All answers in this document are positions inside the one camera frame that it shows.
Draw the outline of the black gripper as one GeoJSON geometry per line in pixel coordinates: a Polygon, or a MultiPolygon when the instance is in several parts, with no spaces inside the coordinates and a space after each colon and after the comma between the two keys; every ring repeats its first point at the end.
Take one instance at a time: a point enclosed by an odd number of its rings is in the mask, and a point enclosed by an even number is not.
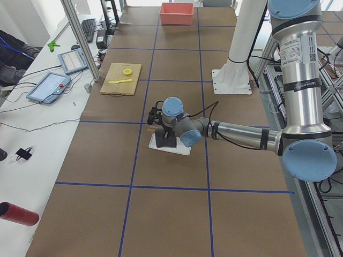
{"type": "Polygon", "coordinates": [[[161,132],[162,139],[167,140],[167,139],[171,138],[172,132],[173,132],[172,128],[163,126],[162,132],[161,132]]]}

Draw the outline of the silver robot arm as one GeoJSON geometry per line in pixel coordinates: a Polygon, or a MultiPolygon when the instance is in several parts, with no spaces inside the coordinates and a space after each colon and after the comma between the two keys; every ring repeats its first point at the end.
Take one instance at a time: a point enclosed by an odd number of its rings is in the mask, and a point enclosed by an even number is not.
{"type": "Polygon", "coordinates": [[[322,25],[319,1],[247,1],[241,7],[227,63],[213,71],[217,94],[245,94],[249,87],[242,71],[249,60],[257,20],[268,11],[272,36],[280,48],[286,126],[281,131],[192,119],[177,97],[167,98],[158,122],[172,130],[186,147],[203,137],[224,140],[242,148],[269,150],[281,156],[285,169],[307,182],[332,175],[337,156],[331,129],[324,124],[317,56],[316,31],[322,25]]]}

